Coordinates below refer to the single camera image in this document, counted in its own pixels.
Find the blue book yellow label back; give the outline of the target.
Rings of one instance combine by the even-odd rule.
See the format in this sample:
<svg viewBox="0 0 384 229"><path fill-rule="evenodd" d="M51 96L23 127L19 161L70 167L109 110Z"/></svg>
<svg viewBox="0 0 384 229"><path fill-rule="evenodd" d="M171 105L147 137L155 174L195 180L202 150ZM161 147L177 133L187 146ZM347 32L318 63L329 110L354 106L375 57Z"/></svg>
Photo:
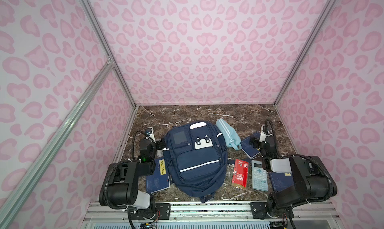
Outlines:
<svg viewBox="0 0 384 229"><path fill-rule="evenodd" d="M242 151L250 158L254 159L260 151L258 149L255 149L253 147L253 144L251 143L251 138L259 139L260 138L260 133L256 132L245 139L241 141L241 146L242 146Z"/></svg>

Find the navy blue student backpack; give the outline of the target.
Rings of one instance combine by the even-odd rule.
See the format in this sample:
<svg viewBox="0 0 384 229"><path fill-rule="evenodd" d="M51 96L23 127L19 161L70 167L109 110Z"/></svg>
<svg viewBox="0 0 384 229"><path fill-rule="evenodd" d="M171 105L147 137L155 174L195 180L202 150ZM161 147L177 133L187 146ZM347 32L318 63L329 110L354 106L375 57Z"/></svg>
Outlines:
<svg viewBox="0 0 384 229"><path fill-rule="evenodd" d="M205 121L174 127L162 138L162 152L173 183L206 203L223 185L228 152L219 128Z"/></svg>

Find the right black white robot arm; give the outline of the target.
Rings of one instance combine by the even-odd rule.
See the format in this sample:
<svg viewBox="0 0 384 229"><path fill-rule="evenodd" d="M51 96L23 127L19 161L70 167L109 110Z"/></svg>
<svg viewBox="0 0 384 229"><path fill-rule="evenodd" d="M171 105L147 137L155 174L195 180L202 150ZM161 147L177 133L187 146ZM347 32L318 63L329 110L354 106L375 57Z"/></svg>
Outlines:
<svg viewBox="0 0 384 229"><path fill-rule="evenodd" d="M322 160L317 156L291 154L283 156L274 125L266 119L258 138L251 137L250 144L260 151L262 168L268 173L287 173L293 178L293 185L280 191L271 192L267 201L252 203L254 217L293 217L293 209L305 204L320 203L334 197L338 188Z"/></svg>

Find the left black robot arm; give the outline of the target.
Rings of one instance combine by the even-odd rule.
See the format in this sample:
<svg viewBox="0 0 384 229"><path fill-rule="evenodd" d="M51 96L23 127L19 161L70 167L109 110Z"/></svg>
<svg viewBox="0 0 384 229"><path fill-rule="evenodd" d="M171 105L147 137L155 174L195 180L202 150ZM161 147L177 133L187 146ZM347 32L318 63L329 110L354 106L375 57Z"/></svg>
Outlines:
<svg viewBox="0 0 384 229"><path fill-rule="evenodd" d="M155 141L153 128L137 131L145 136L140 140L138 158L110 164L104 179L99 202L114 210L148 212L156 211L155 199L139 190L139 178L154 174L158 163L155 160L159 143Z"/></svg>

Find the teal calculator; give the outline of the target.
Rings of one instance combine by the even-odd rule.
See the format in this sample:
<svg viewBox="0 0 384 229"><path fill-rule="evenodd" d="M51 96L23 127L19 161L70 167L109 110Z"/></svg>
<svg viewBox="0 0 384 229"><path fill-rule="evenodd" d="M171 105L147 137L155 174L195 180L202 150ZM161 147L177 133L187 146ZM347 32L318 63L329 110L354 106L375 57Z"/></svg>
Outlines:
<svg viewBox="0 0 384 229"><path fill-rule="evenodd" d="M254 190L268 192L267 172L263 169L262 162L252 160L252 187Z"/></svg>

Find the light blue pencil case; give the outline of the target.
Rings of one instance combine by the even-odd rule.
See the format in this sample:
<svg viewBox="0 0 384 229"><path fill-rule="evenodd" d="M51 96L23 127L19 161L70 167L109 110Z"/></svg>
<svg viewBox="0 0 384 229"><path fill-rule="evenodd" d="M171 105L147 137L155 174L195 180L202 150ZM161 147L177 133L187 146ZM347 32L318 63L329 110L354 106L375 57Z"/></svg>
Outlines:
<svg viewBox="0 0 384 229"><path fill-rule="evenodd" d="M241 139L233 127L231 127L224 119L217 119L216 126L224 136L227 147L236 151L242 149Z"/></svg>

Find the red rectangular box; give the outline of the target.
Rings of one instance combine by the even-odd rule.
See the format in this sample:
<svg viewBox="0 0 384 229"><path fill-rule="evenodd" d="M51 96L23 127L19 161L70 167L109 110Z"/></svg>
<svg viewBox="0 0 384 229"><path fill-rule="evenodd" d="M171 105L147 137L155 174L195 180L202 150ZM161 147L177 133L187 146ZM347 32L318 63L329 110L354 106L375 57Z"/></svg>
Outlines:
<svg viewBox="0 0 384 229"><path fill-rule="evenodd" d="M247 187L248 172L250 165L246 161L235 160L234 173L232 178L232 186L245 189Z"/></svg>

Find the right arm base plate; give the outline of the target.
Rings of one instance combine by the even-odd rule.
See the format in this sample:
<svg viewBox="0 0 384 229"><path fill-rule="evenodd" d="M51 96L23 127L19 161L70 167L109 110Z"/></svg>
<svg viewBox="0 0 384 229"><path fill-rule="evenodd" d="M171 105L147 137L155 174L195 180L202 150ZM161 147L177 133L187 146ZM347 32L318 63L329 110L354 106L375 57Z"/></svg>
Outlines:
<svg viewBox="0 0 384 229"><path fill-rule="evenodd" d="M292 207L280 208L270 201L251 202L250 207L253 219L293 219L295 217Z"/></svg>

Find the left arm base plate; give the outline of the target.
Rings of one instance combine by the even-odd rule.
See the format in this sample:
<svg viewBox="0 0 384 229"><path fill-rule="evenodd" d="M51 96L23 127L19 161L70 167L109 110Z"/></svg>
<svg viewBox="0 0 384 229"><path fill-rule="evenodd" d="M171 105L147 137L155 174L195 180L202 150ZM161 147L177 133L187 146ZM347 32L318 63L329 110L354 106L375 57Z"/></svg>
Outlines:
<svg viewBox="0 0 384 229"><path fill-rule="evenodd" d="M154 221L154 220L169 220L171 213L171 204L156 203L151 204L149 208L129 212L132 220Z"/></svg>

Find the aluminium front rail frame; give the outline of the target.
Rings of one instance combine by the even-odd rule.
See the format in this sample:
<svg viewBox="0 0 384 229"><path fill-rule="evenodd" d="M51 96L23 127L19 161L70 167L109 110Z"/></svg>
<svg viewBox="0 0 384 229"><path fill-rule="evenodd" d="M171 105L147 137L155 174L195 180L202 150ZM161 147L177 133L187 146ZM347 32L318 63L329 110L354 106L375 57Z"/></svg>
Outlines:
<svg viewBox="0 0 384 229"><path fill-rule="evenodd" d="M150 219L148 229L291 229L288 216L256 219L256 203L251 201L165 202L168 207L158 220ZM298 229L342 229L334 205L323 202L303 205L293 210ZM126 212L91 203L82 229L129 229Z"/></svg>

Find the aluminium diagonal frame bar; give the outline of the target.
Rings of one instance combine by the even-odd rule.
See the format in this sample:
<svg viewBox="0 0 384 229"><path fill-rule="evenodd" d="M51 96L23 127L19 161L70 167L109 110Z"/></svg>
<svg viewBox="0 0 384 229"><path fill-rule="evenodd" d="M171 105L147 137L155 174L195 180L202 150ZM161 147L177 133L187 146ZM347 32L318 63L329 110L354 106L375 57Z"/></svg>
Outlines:
<svg viewBox="0 0 384 229"><path fill-rule="evenodd" d="M95 77L61 126L43 148L35 162L27 170L15 190L10 194L1 208L1 228L7 229L27 201L43 174L63 146L73 128L80 120L95 94L113 69L114 64L107 62Z"/></svg>

